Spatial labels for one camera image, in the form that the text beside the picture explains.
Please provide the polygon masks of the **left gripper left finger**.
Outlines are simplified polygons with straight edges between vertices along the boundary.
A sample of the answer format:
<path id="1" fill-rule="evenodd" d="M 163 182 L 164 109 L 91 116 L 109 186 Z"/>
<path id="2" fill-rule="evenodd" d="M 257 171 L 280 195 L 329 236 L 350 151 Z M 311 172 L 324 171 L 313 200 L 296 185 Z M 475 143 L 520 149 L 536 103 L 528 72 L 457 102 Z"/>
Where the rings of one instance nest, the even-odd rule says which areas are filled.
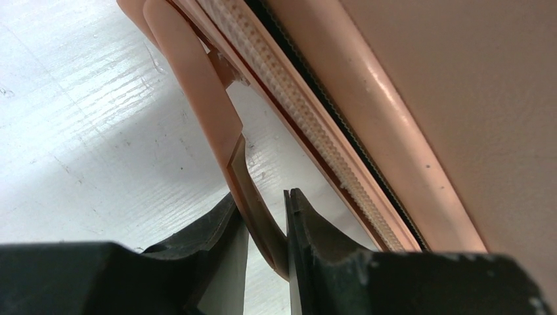
<path id="1" fill-rule="evenodd" d="M 2 314 L 242 314 L 247 231 L 231 195 L 138 253 L 114 242 L 1 246 Z"/>

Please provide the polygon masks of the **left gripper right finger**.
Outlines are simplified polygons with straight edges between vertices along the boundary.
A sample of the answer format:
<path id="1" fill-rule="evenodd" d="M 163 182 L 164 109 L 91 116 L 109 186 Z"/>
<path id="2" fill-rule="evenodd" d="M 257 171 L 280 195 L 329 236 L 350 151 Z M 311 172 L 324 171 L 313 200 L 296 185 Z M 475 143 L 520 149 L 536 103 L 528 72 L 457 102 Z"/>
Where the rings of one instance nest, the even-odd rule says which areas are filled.
<path id="1" fill-rule="evenodd" d="M 552 314 L 506 255 L 375 252 L 284 192 L 293 314 Z"/>

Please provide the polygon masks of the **pink hard-shell suitcase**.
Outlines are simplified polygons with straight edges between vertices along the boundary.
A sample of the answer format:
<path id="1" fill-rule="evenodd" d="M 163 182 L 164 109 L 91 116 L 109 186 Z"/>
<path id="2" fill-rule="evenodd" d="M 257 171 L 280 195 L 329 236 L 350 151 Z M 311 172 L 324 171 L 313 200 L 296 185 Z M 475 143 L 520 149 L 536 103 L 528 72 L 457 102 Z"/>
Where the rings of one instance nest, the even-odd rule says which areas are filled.
<path id="1" fill-rule="evenodd" d="M 266 100 L 382 253 L 505 253 L 556 312 L 555 1 L 119 1 L 186 94 L 267 264 L 286 236 L 226 90 Z"/>

